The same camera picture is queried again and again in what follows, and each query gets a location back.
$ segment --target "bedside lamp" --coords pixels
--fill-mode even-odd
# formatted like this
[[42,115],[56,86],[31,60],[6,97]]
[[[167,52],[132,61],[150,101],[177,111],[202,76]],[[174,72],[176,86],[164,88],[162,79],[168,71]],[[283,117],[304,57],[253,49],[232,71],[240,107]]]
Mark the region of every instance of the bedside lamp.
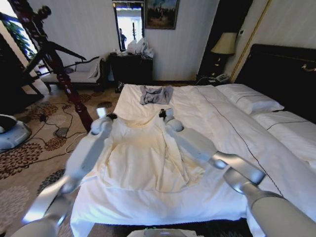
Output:
[[228,57],[235,53],[236,36],[236,32],[222,33],[216,45],[211,49],[212,53],[219,54],[218,59],[213,66],[212,77],[216,77],[223,72]]

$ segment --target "folded clothing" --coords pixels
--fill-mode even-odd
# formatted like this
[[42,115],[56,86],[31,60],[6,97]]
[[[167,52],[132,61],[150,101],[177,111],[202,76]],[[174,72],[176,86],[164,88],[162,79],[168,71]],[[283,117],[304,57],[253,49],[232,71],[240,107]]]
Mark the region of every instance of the folded clothing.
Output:
[[141,105],[148,103],[168,105],[172,97],[173,87],[169,85],[154,89],[143,85],[140,87],[140,91],[142,92],[142,96],[140,97]]

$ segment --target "person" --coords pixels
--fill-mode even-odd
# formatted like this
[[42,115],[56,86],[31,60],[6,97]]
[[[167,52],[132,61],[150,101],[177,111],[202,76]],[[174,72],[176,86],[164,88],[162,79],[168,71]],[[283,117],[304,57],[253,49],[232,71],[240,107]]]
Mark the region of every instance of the person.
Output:
[[120,36],[120,43],[122,45],[122,49],[126,49],[125,48],[125,41],[127,40],[127,38],[125,35],[123,35],[122,28],[119,29],[119,36]]

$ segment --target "baseboard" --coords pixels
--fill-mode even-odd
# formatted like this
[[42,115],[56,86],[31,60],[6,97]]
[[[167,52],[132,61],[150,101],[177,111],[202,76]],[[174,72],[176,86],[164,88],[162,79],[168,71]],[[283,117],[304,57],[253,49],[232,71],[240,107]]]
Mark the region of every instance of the baseboard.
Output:
[[163,84],[195,84],[195,80],[154,80],[153,85],[163,85]]

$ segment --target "green plant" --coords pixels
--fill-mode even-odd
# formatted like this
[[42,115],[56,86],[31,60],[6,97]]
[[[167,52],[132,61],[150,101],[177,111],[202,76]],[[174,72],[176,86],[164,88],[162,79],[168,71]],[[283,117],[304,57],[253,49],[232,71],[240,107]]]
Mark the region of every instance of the green plant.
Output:
[[11,21],[2,21],[4,26],[7,28],[11,36],[14,38],[14,41],[17,43],[19,48],[22,50],[23,54],[31,60],[35,54],[34,52],[29,48],[28,39],[23,36],[21,33],[24,31],[23,28],[19,27],[15,23]]

